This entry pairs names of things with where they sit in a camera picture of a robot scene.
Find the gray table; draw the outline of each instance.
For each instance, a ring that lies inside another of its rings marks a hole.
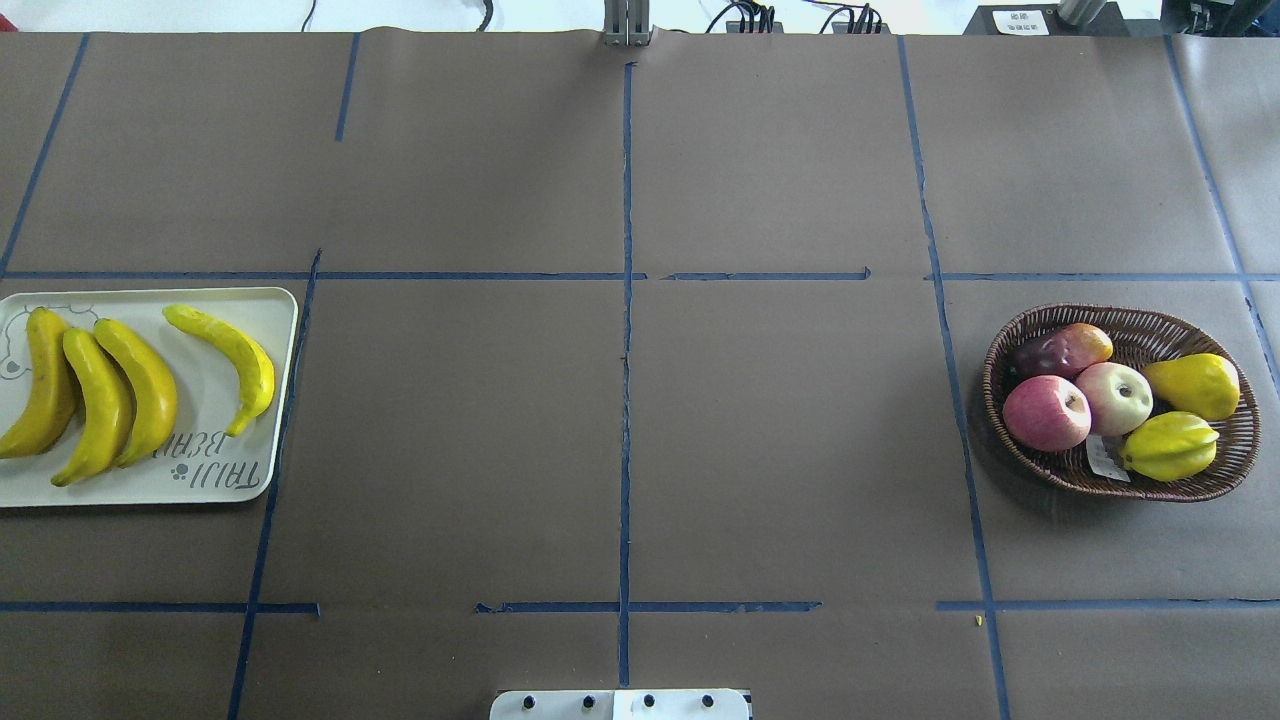
[[[0,514],[0,715],[631,685],[762,719],[1276,716],[1275,443],[1174,506],[1020,495],[966,442],[987,343],[1050,301],[1198,324],[1270,432],[1277,63],[0,36],[3,295],[280,284],[308,328],[257,501]]]

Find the white floor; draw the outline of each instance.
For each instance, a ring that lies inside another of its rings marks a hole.
[[[804,0],[772,3],[786,32],[817,32],[831,10]],[[32,32],[288,32],[298,29],[310,6],[310,0],[0,0],[0,14]],[[494,6],[490,31],[600,29],[604,23],[603,0],[494,0]],[[723,6],[721,0],[652,0],[650,19],[701,32]],[[978,3],[873,0],[873,6],[896,33],[960,35]],[[481,0],[316,0],[310,29],[471,31],[483,8]],[[1160,17],[1160,0],[1120,0],[1120,8],[1128,18]]]

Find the white tag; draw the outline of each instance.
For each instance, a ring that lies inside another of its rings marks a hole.
[[[1129,479],[1129,473],[1125,473],[1124,468],[1116,465],[1116,461],[1111,459],[1111,454],[1107,452],[1106,439],[1102,436],[1091,434],[1084,438],[1084,454],[1088,455],[1089,469],[1094,474],[1120,480],[1121,483],[1133,482]]]
[[[1048,35],[1044,13],[1039,10],[992,10],[991,19],[1002,35]]]

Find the brown woven basket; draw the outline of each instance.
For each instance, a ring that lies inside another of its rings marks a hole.
[[[1083,445],[1066,452],[1041,452],[1015,441],[1001,416],[1005,398],[1016,384],[1016,379],[1010,375],[1009,355],[1023,342],[1071,323],[1089,323],[1102,328],[1115,345],[1111,360],[1130,368],[1142,369],[1158,360],[1213,352],[1239,369],[1239,364],[1213,338],[1190,323],[1164,313],[1102,305],[1055,304],[1032,307],[1001,328],[982,369],[982,398],[987,419],[1000,442],[1019,464],[1036,477],[1068,491],[1166,502],[1212,500],[1231,492],[1244,480],[1262,441],[1258,405],[1244,373],[1240,373],[1240,404],[1235,414],[1226,420],[1210,423],[1220,433],[1213,464],[1183,480],[1161,483],[1130,473],[1133,483],[1125,484],[1094,475],[1089,470]]]

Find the white tray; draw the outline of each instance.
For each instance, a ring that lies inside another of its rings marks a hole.
[[[164,319],[183,302],[248,333],[275,365],[275,398],[239,437],[223,430],[239,407],[236,370],[218,350]],[[58,488],[49,479],[70,459],[84,427],[79,407],[63,437],[42,455],[0,460],[0,507],[239,502],[266,489],[275,471],[284,388],[289,383],[298,302],[280,287],[24,292],[0,300],[0,434],[22,414],[31,393],[27,315],[44,305],[70,327],[92,329],[99,318],[133,328],[165,359],[178,383],[173,436],[137,464]]]

